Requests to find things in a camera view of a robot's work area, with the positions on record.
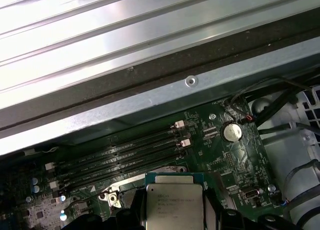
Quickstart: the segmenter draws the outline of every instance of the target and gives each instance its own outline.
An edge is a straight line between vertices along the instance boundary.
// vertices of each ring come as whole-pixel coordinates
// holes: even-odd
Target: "motherboard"
[[[234,106],[250,111],[243,99]],[[257,128],[242,118],[219,100],[86,143],[31,151],[1,171],[1,228],[59,230],[86,213],[106,220],[113,207],[130,207],[150,171],[203,173],[225,208],[252,220],[282,215]],[[119,194],[111,207],[105,190],[113,184]]]

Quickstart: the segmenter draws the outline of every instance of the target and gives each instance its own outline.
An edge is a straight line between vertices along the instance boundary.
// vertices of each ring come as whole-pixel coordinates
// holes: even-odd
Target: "black cable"
[[[285,131],[285,130],[289,130],[289,129],[291,129],[290,124],[283,124],[283,125],[275,126],[275,127],[268,128],[268,129],[258,130],[258,133],[260,135],[264,135],[264,134],[275,133],[275,132],[279,132],[279,131]]]
[[[320,162],[317,160],[317,159],[313,159],[301,166],[298,166],[298,167],[295,167],[294,169],[292,169],[289,174],[286,176],[285,180],[284,180],[284,186],[283,186],[283,189],[282,189],[282,199],[283,201],[286,200],[287,198],[287,188],[288,188],[288,184],[289,182],[291,181],[291,179],[293,178],[293,176],[300,170],[302,169],[307,169],[307,168],[310,168],[310,167],[316,167],[318,169],[320,169]]]
[[[309,125],[305,125],[302,123],[294,123],[296,125],[297,128],[301,128],[301,129],[305,129],[308,131],[313,132],[314,134],[317,134],[320,136],[320,129],[317,129],[315,127],[309,126]],[[275,126],[272,128],[268,128],[268,129],[261,129],[259,130],[259,134],[263,135],[263,134],[269,134],[269,133],[275,133],[275,132],[279,132],[279,131],[284,131],[284,130],[289,130],[289,129],[294,129],[291,128],[291,125],[289,123],[287,124],[283,124],[283,125],[279,125],[279,126]]]
[[[306,201],[309,201],[320,195],[320,184],[304,191],[303,193],[296,196],[292,199],[288,205],[283,209],[283,217],[287,220],[290,220],[290,211],[295,207],[303,204]]]
[[[282,80],[282,81],[287,82],[287,83],[289,83],[291,85],[294,85],[294,86],[296,86],[298,88],[302,88],[302,89],[305,89],[305,90],[308,90],[308,91],[312,91],[312,89],[309,86],[300,84],[300,83],[295,82],[293,80],[286,79],[284,77],[280,77],[280,76],[268,77],[268,78],[264,78],[264,79],[262,79],[260,81],[257,81],[257,82],[255,82],[255,83],[253,83],[253,84],[251,84],[251,85],[249,85],[247,87],[244,87],[242,90],[240,90],[238,93],[236,93],[231,98],[231,100],[228,102],[229,106],[233,110],[238,112],[239,114],[245,116],[249,121],[252,121],[253,117],[250,114],[248,114],[248,113],[246,113],[246,112],[244,112],[244,111],[242,111],[242,110],[240,110],[240,109],[238,109],[237,107],[234,106],[234,103],[235,103],[236,99],[239,98],[241,95],[243,95],[245,92],[247,92],[247,91],[251,90],[252,88],[260,85],[261,83],[264,83],[264,82],[269,81],[269,80],[274,80],[274,79]]]
[[[78,203],[85,203],[85,202],[87,202],[89,199],[94,198],[94,197],[97,197],[97,196],[100,196],[100,195],[105,194],[105,193],[108,193],[108,191],[102,191],[102,192],[99,192],[99,193],[97,193],[97,194],[95,194],[95,195],[92,195],[92,196],[90,196],[90,197],[87,197],[87,198],[85,198],[85,199],[79,199],[79,200],[73,201],[73,202],[71,202],[71,203],[64,209],[64,211],[66,212],[66,211],[68,211],[72,206],[74,206],[74,205],[76,205],[76,204],[78,204]]]
[[[320,77],[315,77],[309,79],[305,82],[308,86],[317,85],[320,83]],[[285,92],[283,92],[277,99],[275,99],[268,107],[266,107],[255,120],[256,126],[262,125],[264,122],[269,120],[276,112],[278,112],[287,102],[288,99],[295,96],[297,93],[301,91],[300,88],[291,87]]]
[[[303,226],[314,216],[317,216],[320,214],[320,206],[317,206],[309,211],[307,211],[305,214],[300,217],[296,225],[300,228],[303,228]]]
[[[316,77],[318,75],[318,72],[316,70],[319,70],[319,69],[320,68],[315,69],[315,70],[313,70],[309,73],[306,73],[304,75],[295,77],[292,79],[292,81],[303,84],[305,81]],[[288,84],[284,84],[283,82],[281,82],[281,83],[276,83],[276,84],[272,84],[269,86],[265,86],[265,87],[262,87],[262,88],[259,88],[259,89],[256,89],[256,90],[253,90],[250,92],[246,92],[246,93],[244,93],[243,96],[246,97],[247,102],[251,102],[251,101],[254,101],[254,100],[261,98],[263,96],[270,95],[272,93],[280,92],[280,91],[287,90],[287,89],[288,89]]]

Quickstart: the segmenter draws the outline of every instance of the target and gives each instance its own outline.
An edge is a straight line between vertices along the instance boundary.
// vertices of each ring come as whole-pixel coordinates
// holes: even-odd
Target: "green circuit board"
[[[235,106],[249,111],[245,101]],[[238,125],[239,141],[229,142],[222,136],[226,124],[241,118],[224,100],[207,103],[80,145],[37,153],[24,166],[11,168],[2,181],[9,182],[9,194],[16,198],[13,212],[21,228],[57,230],[88,212],[105,220],[109,205],[98,199],[99,192],[111,183],[163,166],[203,172],[205,187],[215,189],[224,207],[236,208],[252,220],[266,213],[282,215],[282,206],[270,200],[268,186],[275,180],[255,124]],[[175,127],[177,122],[183,126]],[[178,144],[186,139],[189,145]],[[37,193],[32,192],[32,178],[38,180]],[[143,183],[140,180],[123,189],[134,190]],[[248,188],[258,191],[258,196],[246,197],[243,189]],[[75,204],[67,220],[61,221],[61,210],[80,199],[88,201]]]

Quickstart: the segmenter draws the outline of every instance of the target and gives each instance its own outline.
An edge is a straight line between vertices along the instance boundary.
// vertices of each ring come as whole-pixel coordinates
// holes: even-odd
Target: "capacitor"
[[[60,200],[61,201],[65,201],[66,200],[66,196],[65,195],[61,195]]]
[[[67,215],[65,214],[65,211],[62,210],[61,211],[61,214],[60,214],[60,220],[61,221],[65,221],[67,219]]]
[[[222,127],[221,135],[225,141],[236,142],[242,138],[242,130],[238,124],[231,122]]]
[[[33,177],[33,178],[31,179],[31,182],[32,182],[32,185],[37,185],[38,182],[39,182],[39,180],[38,180],[38,178]]]
[[[40,192],[40,187],[38,185],[33,186],[33,190],[34,193],[38,193]]]
[[[30,197],[30,196],[27,196],[26,198],[25,198],[25,201],[27,202],[27,203],[30,203],[30,202],[32,202],[32,197]]]

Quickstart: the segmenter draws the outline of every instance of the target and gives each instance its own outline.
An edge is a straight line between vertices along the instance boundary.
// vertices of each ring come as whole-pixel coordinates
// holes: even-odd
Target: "dark gap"
[[[320,100],[320,90],[315,91],[315,93],[318,96],[318,99]]]
[[[310,108],[307,102],[303,102],[302,104],[303,104],[305,109],[309,109]]]
[[[317,119],[320,119],[320,108],[314,109],[314,113],[315,113],[315,116],[317,117]]]
[[[317,122],[316,121],[311,121],[310,122],[310,126],[314,127],[314,128],[317,128],[317,129],[320,129],[320,127],[318,126]]]
[[[315,120],[315,115],[312,111],[306,111],[305,114],[309,120]]]
[[[312,95],[312,93],[310,91],[304,91],[304,94],[309,99],[309,102],[311,105],[316,104],[316,100],[314,99],[314,96]]]

